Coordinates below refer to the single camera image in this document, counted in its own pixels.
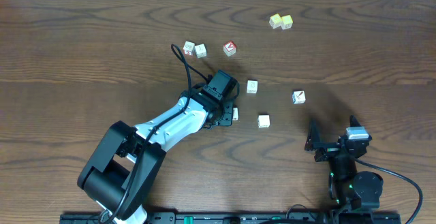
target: small cube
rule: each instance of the small cube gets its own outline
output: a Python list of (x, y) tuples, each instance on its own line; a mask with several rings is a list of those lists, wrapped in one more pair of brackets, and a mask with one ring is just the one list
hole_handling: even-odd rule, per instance
[(206, 56), (206, 46), (204, 44), (200, 44), (199, 46), (196, 46), (196, 54), (197, 58), (202, 58)]
[(233, 120), (237, 121), (239, 119), (238, 108), (233, 108)]
[(292, 17), (290, 15), (281, 18), (281, 28), (283, 30), (291, 28), (292, 23), (294, 23), (294, 21), (292, 21)]
[(258, 125), (259, 125), (259, 128), (268, 128), (270, 126), (270, 116), (269, 115), (259, 115)]
[(292, 93), (292, 102), (294, 104), (302, 104), (306, 101), (306, 96), (304, 91), (294, 91)]
[(281, 17), (279, 14), (270, 17), (270, 25), (274, 29), (281, 26)]
[(185, 42), (185, 46), (183, 46), (183, 52), (187, 55), (192, 55), (193, 47), (195, 46), (195, 43), (192, 42)]
[(224, 53), (229, 57), (236, 53), (236, 45), (232, 41), (224, 44)]
[(256, 94), (258, 92), (258, 81), (248, 80), (247, 93)]

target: wire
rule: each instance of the wire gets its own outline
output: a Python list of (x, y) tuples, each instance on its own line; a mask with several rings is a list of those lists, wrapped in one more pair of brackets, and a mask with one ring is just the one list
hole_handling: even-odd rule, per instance
[(176, 112), (176, 113), (173, 114), (172, 116), (169, 116), (167, 119), (163, 120), (162, 122), (160, 122), (158, 125), (154, 126), (154, 127), (151, 129), (150, 133), (149, 133), (149, 134), (147, 135), (147, 137), (145, 138), (145, 140), (144, 140), (144, 144), (142, 145), (141, 151), (140, 151), (140, 153), (139, 153), (139, 155), (138, 155), (138, 158), (136, 159), (136, 162), (137, 162), (137, 163), (135, 163), (134, 168), (131, 170), (131, 174), (130, 174), (129, 182), (127, 183), (127, 186), (126, 186), (126, 188), (125, 188), (124, 194), (123, 194), (123, 196), (122, 196), (120, 202), (118, 203), (118, 206), (116, 207), (115, 211), (110, 215), (109, 219), (106, 220), (106, 221), (104, 221), (104, 222), (102, 222), (102, 218), (101, 218), (101, 217), (103, 217), (102, 214), (103, 214), (105, 211), (109, 211), (109, 210), (104, 210), (104, 211), (102, 212), (102, 214), (100, 214), (100, 217), (99, 217), (99, 220), (98, 220), (100, 224), (109, 224), (109, 223), (111, 223), (111, 222), (115, 219), (115, 217), (118, 215), (118, 213), (120, 212), (121, 207), (123, 206), (125, 200), (126, 200), (127, 197), (129, 196), (129, 192), (130, 192), (131, 186), (133, 185), (133, 182), (134, 182), (134, 178), (135, 178), (136, 172), (138, 171), (138, 168), (139, 168), (139, 162), (141, 162), (141, 160), (142, 160), (142, 156), (144, 155), (145, 148), (146, 148), (146, 144), (150, 141), (151, 137), (156, 133), (156, 131), (157, 131), (157, 130), (162, 126), (162, 125), (166, 124), (168, 121), (171, 121), (173, 118), (175, 118), (175, 117), (177, 117), (178, 115), (182, 114), (182, 113), (187, 109), (187, 107), (188, 107), (188, 105), (189, 105), (189, 101), (191, 100), (191, 87), (192, 87), (192, 83), (191, 83), (191, 74), (189, 73), (189, 67), (190, 67), (190, 66), (189, 66), (188, 63), (186, 62), (186, 59), (185, 59), (185, 57), (183, 56), (182, 51), (180, 50), (180, 48), (179, 48), (178, 46), (176, 46), (176, 45), (174, 45), (174, 44), (171, 44), (171, 50), (172, 50), (172, 52), (176, 55), (176, 57), (177, 57), (177, 58), (178, 58), (178, 59), (179, 59), (179, 60), (180, 60), (184, 65), (185, 65), (186, 74), (187, 74), (187, 78), (188, 78), (188, 98), (186, 99), (186, 104), (185, 104), (185, 106), (184, 106), (180, 111)]
[(179, 59), (183, 64), (186, 63), (186, 65), (188, 65), (188, 67), (189, 67), (192, 71), (194, 71), (194, 72), (196, 72), (198, 75), (200, 75), (200, 76), (201, 76), (201, 77), (206, 81), (206, 83), (209, 83), (209, 82), (210, 82), (210, 80), (209, 80), (208, 78), (206, 78), (205, 75), (203, 75), (202, 73), (200, 73), (199, 71), (197, 71), (197, 69), (193, 68), (192, 66), (190, 66), (190, 65), (186, 62), (186, 59), (185, 59), (185, 57), (183, 56), (183, 54), (182, 54), (182, 52), (180, 51), (180, 49), (178, 48), (178, 46), (176, 46), (176, 47), (177, 47), (178, 52), (180, 53), (180, 56), (177, 55), (176, 51), (173, 49), (172, 46), (175, 46), (175, 45), (174, 45), (174, 44), (171, 45), (171, 50), (172, 50), (172, 52), (176, 55), (177, 59)]
[(293, 206), (291, 206), (291, 208), (289, 208), (289, 210), (286, 212), (286, 218), (289, 218), (289, 214), (291, 214), (291, 211), (293, 208), (297, 207), (297, 206), (301, 206), (303, 207), (305, 210), (307, 210), (307, 213), (309, 213), (309, 215), (312, 217), (313, 220), (316, 220), (316, 218), (312, 215), (312, 213), (309, 211), (308, 208), (306, 208), (306, 206), (302, 205), (302, 204), (294, 204)]
[(280, 223), (289, 223), (289, 224), (307, 224), (307, 223), (316, 223), (315, 221), (306, 221), (306, 220), (297, 220), (297, 219), (275, 219), (275, 220), (267, 220), (263, 223), (259, 224), (280, 224)]
[(400, 178), (401, 180), (405, 180), (405, 181), (407, 181), (408, 183), (412, 184), (412, 185), (416, 188), (416, 190), (418, 190), (418, 194), (419, 194), (418, 205), (416, 206), (415, 211), (414, 211), (414, 213), (410, 216), (409, 220), (407, 220), (406, 223), (405, 223), (405, 224), (410, 224), (410, 223), (415, 219), (415, 217), (418, 215), (418, 213), (419, 213), (419, 211), (420, 211), (420, 209), (421, 209), (421, 206), (422, 206), (422, 198), (423, 198), (423, 196), (422, 196), (422, 190), (421, 190), (420, 186), (418, 186), (418, 184), (416, 184), (414, 181), (410, 180), (409, 178), (407, 178), (407, 177), (405, 177), (405, 176), (403, 176), (403, 175), (400, 175), (400, 174), (398, 174), (398, 173), (396, 173), (396, 172), (393, 172), (393, 171), (387, 170), (387, 169), (385, 169), (385, 168), (382, 168), (382, 167), (379, 167), (379, 166), (372, 165), (372, 164), (370, 164), (370, 163), (364, 162), (364, 161), (362, 161), (362, 160), (360, 160), (360, 159), (357, 159), (357, 158), (353, 157), (352, 155), (350, 155), (350, 154), (348, 153), (347, 150), (344, 150), (344, 151), (348, 154), (348, 156), (350, 157), (350, 159), (353, 160), (353, 161), (355, 161), (356, 163), (359, 163), (359, 164), (361, 164), (361, 165), (365, 165), (365, 166), (367, 166), (367, 167), (370, 167), (370, 168), (373, 168), (373, 169), (376, 169), (376, 170), (379, 170), (379, 171), (382, 171), (382, 172), (385, 172), (385, 173), (391, 174), (391, 175), (393, 175), (393, 176), (396, 176), (396, 177)]

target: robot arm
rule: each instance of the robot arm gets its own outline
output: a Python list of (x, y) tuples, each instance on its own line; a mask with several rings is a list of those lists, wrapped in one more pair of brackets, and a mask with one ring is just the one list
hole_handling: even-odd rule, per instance
[(367, 153), (367, 146), (372, 137), (356, 117), (350, 116), (349, 123), (350, 127), (345, 130), (344, 135), (339, 136), (337, 142), (325, 143), (315, 122), (311, 121), (305, 145), (305, 150), (315, 150), (316, 162), (329, 162), (330, 198), (336, 198), (341, 206), (341, 211), (332, 214), (335, 216), (335, 222), (343, 211), (362, 214), (352, 215), (358, 220), (361, 220), (364, 214), (372, 214), (373, 210), (380, 206), (379, 198), (383, 191), (383, 178), (373, 172), (358, 172), (356, 163), (350, 158), (350, 155), (359, 158)]
[[(117, 223), (142, 223), (146, 213), (141, 203), (148, 195), (166, 153), (205, 125), (209, 128), (232, 125), (233, 102), (237, 95), (230, 97), (230, 94), (235, 86), (238, 87), (238, 82), (220, 70), (201, 90), (184, 91), (177, 104), (157, 118), (134, 127), (122, 121), (113, 124), (80, 173), (78, 186), (111, 212), (122, 203), (116, 215)], [(133, 170), (129, 172), (118, 164), (113, 159), (115, 154), (127, 157), (137, 167), (123, 201)]]

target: white cube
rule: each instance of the white cube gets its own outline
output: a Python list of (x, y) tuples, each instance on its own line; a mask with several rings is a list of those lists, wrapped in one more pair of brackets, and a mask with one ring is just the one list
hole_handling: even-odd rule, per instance
[(239, 119), (238, 108), (233, 108), (233, 120), (237, 121)]
[(236, 53), (236, 45), (232, 41), (224, 44), (224, 53), (229, 57)]
[(277, 28), (281, 26), (281, 17), (279, 14), (275, 14), (270, 17), (270, 25), (272, 28)]
[(192, 55), (193, 47), (195, 46), (195, 43), (192, 42), (185, 42), (185, 45), (183, 46), (183, 52), (187, 55)]
[(248, 80), (247, 93), (256, 94), (258, 92), (258, 81)]
[(269, 115), (259, 115), (258, 125), (259, 125), (259, 128), (268, 128), (270, 126), (270, 116)]
[(196, 54), (197, 58), (202, 58), (206, 56), (206, 46), (204, 44), (200, 44), (199, 46), (196, 46)]
[(302, 104), (306, 101), (306, 96), (304, 91), (294, 91), (292, 93), (292, 102), (294, 104)]

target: wooden table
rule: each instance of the wooden table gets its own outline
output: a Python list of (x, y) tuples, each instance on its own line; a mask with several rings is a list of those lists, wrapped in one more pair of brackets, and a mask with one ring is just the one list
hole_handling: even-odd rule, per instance
[[(304, 143), (310, 118), (334, 140), (355, 114), (373, 136), (362, 158), (414, 179), (416, 223), (436, 219), (436, 0), (0, 0), (0, 222), (56, 223), (97, 212), (76, 186), (118, 120), (150, 120), (187, 86), (170, 44), (240, 83), (240, 120), (169, 151), (147, 204), (180, 211), (333, 206), (328, 164)], [(269, 16), (294, 26), (271, 29)], [(227, 57), (232, 40), (237, 53)], [(193, 81), (201, 79), (192, 73)], [(248, 79), (258, 93), (246, 94)], [(292, 105), (293, 89), (307, 102)], [(269, 129), (257, 116), (270, 115)], [(381, 210), (403, 222), (418, 194), (382, 174)]]

